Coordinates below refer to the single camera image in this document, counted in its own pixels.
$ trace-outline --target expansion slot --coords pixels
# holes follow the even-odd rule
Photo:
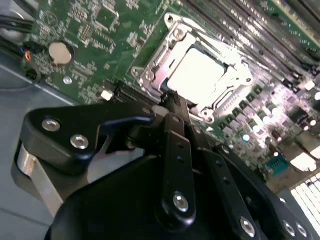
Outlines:
[[[271,0],[285,15],[296,24],[304,34],[320,48],[320,35],[302,20],[297,13],[283,0]]]
[[[259,30],[254,27],[247,19],[250,16],[241,8],[239,8],[232,1],[216,1],[217,7],[221,8],[226,14],[228,14],[233,20],[235,20],[243,28],[242,32],[248,38],[255,39],[261,45],[266,47],[271,53],[273,53],[279,60],[281,60],[288,68],[296,71],[299,74],[308,74],[302,67],[301,63],[281,44],[278,43],[274,37],[272,37],[267,31]]]
[[[267,14],[257,7],[256,4],[249,0],[234,0],[241,8],[243,8],[252,18],[252,23],[259,28],[262,26],[274,38],[278,39],[289,51],[300,59],[301,62],[310,65],[316,65],[312,57],[300,46],[300,43],[295,40],[288,32],[282,29],[276,21],[270,19]]]

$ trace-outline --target silver screw head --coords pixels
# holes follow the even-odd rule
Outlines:
[[[253,238],[256,235],[256,231],[254,226],[251,222],[249,222],[245,217],[240,218],[240,225],[242,229],[245,231],[246,234],[248,234],[251,238]]]
[[[86,149],[88,147],[88,145],[89,145],[88,139],[85,136],[81,135],[81,134],[73,135],[70,138],[70,143],[76,149]]]
[[[184,37],[184,32],[181,29],[177,28],[173,31],[173,36],[179,41]]]
[[[176,193],[173,196],[173,204],[181,212],[186,212],[189,208],[187,199],[181,193]]]
[[[284,229],[292,236],[294,237],[295,234],[295,230],[293,229],[293,227],[285,220],[282,221],[282,224],[284,226]]]
[[[69,76],[65,76],[64,78],[63,78],[63,82],[64,82],[64,84],[72,84],[72,79],[69,77]]]
[[[303,226],[300,225],[300,223],[296,222],[296,228],[298,229],[298,231],[302,234],[302,236],[304,236],[305,238],[307,237],[307,231],[304,229]]]
[[[49,132],[55,132],[60,129],[60,123],[54,119],[45,119],[42,121],[41,126]]]
[[[221,146],[221,149],[226,153],[226,154],[229,154],[229,149],[225,146],[225,145],[222,145]]]

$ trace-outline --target mounting hole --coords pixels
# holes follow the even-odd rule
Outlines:
[[[222,168],[222,164],[221,164],[221,162],[216,161],[216,162],[215,162],[215,164],[216,164],[219,168]]]
[[[179,161],[179,163],[183,164],[185,161],[183,160],[182,157],[177,156],[176,159]]]
[[[168,21],[168,23],[172,23],[174,18],[171,15],[169,15],[166,20]]]
[[[223,177],[223,181],[225,184],[230,185],[230,181],[226,176]]]

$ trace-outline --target capacitor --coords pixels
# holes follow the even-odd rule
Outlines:
[[[262,120],[262,122],[264,124],[269,124],[270,123],[270,117],[264,112],[264,111],[261,111],[258,113],[258,117]]]
[[[271,136],[279,143],[282,141],[281,135],[277,132],[277,130],[272,130]]]
[[[270,110],[273,116],[278,117],[282,113],[281,109],[276,105],[274,105],[273,103],[268,104],[267,108]]]
[[[315,93],[314,99],[317,100],[317,101],[320,100],[320,91]]]
[[[255,120],[249,121],[248,124],[255,134],[257,134],[261,130],[260,126],[256,123]]]
[[[246,131],[239,132],[239,135],[240,135],[242,141],[244,141],[245,143],[249,142],[250,135]]]
[[[271,144],[269,145],[269,151],[274,157],[279,156],[279,151]]]
[[[294,111],[289,114],[288,116],[290,118],[290,120],[292,122],[294,122],[295,124],[297,124],[298,126],[300,126],[304,131],[308,131],[309,130],[309,121],[308,119],[310,119],[311,117],[308,115],[308,113],[303,110],[301,107],[296,107],[294,109]],[[312,124],[316,124],[315,121],[313,121],[314,119],[311,119],[310,122],[312,122]]]
[[[235,145],[234,142],[232,140],[227,140],[225,143],[230,149],[234,149]]]

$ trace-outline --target electronic component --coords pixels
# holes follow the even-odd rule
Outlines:
[[[274,105],[272,102],[266,106],[273,116],[279,117],[282,114],[282,111],[279,107]]]
[[[315,94],[314,94],[314,99],[315,100],[320,100],[320,91],[317,91]]]
[[[224,123],[220,124],[220,129],[222,130],[225,136],[229,137],[233,134],[233,130]]]
[[[252,109],[245,101],[241,101],[239,104],[241,110],[247,115],[253,115],[256,111]]]
[[[246,96],[246,99],[256,109],[260,109],[264,106],[264,104],[260,100],[256,99],[255,96],[253,96],[251,93],[248,96]]]
[[[296,107],[294,111],[288,115],[289,119],[300,126],[304,131],[309,130],[309,122],[310,116],[308,113],[303,110],[301,107]]]
[[[244,141],[245,143],[249,142],[250,140],[250,135],[244,130],[239,132],[239,136],[242,139],[242,141]]]
[[[51,42],[48,47],[48,52],[53,63],[56,65],[68,64],[73,58],[72,47],[63,41]]]
[[[248,125],[255,134],[257,134],[261,130],[261,127],[253,119],[248,122]]]
[[[235,120],[231,116],[228,116],[226,118],[226,123],[229,124],[229,126],[232,127],[233,129],[237,129],[241,125],[237,120]]]
[[[271,136],[276,140],[276,142],[281,142],[282,141],[282,137],[281,137],[281,135],[278,133],[278,131],[277,130],[272,130],[271,131]]]
[[[243,123],[247,119],[247,117],[238,108],[235,108],[232,113],[239,123]]]
[[[312,116],[308,116],[306,121],[310,126],[315,126],[317,124],[317,121]]]
[[[248,64],[220,41],[199,31],[201,27],[193,20],[166,13],[164,21],[169,30],[164,41],[141,72],[133,67],[131,73],[155,99],[167,89],[177,91],[192,103],[190,114],[213,123],[212,114],[233,92],[252,84]]]
[[[278,155],[271,158],[265,166],[267,170],[271,172],[272,176],[276,177],[289,167],[289,163],[283,155]]]
[[[264,111],[260,111],[258,113],[258,117],[262,120],[264,124],[269,124],[271,121],[270,117]]]

